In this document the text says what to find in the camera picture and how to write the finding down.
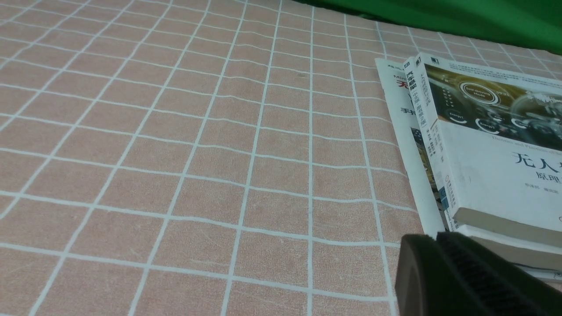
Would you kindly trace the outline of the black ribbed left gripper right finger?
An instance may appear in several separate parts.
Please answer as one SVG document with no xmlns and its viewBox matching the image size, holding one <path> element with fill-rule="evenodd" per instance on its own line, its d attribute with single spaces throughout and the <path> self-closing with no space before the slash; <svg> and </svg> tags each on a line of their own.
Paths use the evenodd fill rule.
<svg viewBox="0 0 562 316">
<path fill-rule="evenodd" d="M 492 316 L 559 316 L 561 292 L 457 232 L 437 234 L 454 274 Z"/>
</svg>

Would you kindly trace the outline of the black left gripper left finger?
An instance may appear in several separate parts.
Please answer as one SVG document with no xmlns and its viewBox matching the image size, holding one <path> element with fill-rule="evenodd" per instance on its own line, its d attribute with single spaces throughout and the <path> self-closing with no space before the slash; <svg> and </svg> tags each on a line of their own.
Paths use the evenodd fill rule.
<svg viewBox="0 0 562 316">
<path fill-rule="evenodd" d="M 479 314 L 479 306 L 455 276 L 443 247 L 427 235 L 402 237 L 395 292 L 401 316 Z"/>
</svg>

